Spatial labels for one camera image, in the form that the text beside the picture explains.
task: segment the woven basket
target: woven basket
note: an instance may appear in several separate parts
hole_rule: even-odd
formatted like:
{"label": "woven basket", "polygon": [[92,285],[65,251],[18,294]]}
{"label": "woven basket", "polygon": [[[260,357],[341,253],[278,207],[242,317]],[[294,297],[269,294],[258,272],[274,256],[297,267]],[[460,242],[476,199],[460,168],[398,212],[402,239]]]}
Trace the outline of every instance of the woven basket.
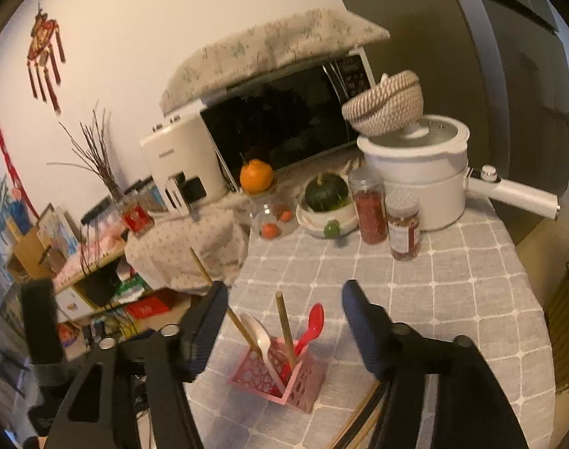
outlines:
{"label": "woven basket", "polygon": [[392,77],[383,74],[378,85],[358,94],[341,108],[343,117],[364,136],[382,135],[418,122],[423,111],[420,80],[410,70]]}

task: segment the green pumpkin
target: green pumpkin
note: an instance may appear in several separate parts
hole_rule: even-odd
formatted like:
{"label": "green pumpkin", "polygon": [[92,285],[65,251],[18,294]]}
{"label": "green pumpkin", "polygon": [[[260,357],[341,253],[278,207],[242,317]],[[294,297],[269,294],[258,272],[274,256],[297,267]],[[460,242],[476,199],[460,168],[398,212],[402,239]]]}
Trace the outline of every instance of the green pumpkin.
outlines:
{"label": "green pumpkin", "polygon": [[324,172],[305,188],[305,203],[316,213],[334,211],[346,203],[349,187],[340,175]]}

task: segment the utensil holder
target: utensil holder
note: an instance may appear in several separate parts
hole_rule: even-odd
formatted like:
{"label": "utensil holder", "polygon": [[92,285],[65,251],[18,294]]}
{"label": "utensil holder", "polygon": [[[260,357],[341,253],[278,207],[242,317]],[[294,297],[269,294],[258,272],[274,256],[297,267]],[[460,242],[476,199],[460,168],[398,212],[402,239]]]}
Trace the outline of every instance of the utensil holder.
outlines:
{"label": "utensil holder", "polygon": [[[279,374],[288,364],[284,346],[285,341],[282,337],[273,338],[268,351],[268,358]],[[264,362],[251,348],[248,348],[241,356],[237,371],[229,383],[271,402],[290,405],[309,414],[318,397],[325,373],[326,363],[317,361],[306,346],[297,358],[297,364],[282,397],[277,397],[270,394],[275,385]]]}

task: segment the cooker handle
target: cooker handle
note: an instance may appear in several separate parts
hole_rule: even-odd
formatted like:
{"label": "cooker handle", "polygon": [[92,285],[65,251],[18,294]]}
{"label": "cooker handle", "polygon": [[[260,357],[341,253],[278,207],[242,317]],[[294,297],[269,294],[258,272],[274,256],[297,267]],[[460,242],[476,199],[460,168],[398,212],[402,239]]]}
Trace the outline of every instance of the cooker handle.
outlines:
{"label": "cooker handle", "polygon": [[465,181],[465,190],[490,199],[504,202],[516,208],[556,220],[561,211],[554,194],[515,183],[496,176],[496,170],[485,165],[483,170],[471,169]]}

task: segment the white wall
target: white wall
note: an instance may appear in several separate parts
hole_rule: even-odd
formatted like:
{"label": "white wall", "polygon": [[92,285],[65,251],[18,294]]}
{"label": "white wall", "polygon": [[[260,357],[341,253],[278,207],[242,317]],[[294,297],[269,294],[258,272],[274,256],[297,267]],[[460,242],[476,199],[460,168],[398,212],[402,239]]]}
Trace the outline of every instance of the white wall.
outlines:
{"label": "white wall", "polygon": [[[1,126],[35,208],[41,211],[52,202],[75,219],[107,192],[89,172],[46,166],[76,157],[49,99],[46,104],[31,94],[25,56],[38,2],[49,18],[58,20],[67,58],[59,63],[62,85],[55,88],[59,119],[78,136],[79,121],[91,120],[96,101],[112,112],[122,186],[149,175],[139,142],[162,121],[159,99],[188,55],[280,16],[343,7],[341,0],[26,0],[0,35]],[[0,153],[0,177],[4,173]]]}

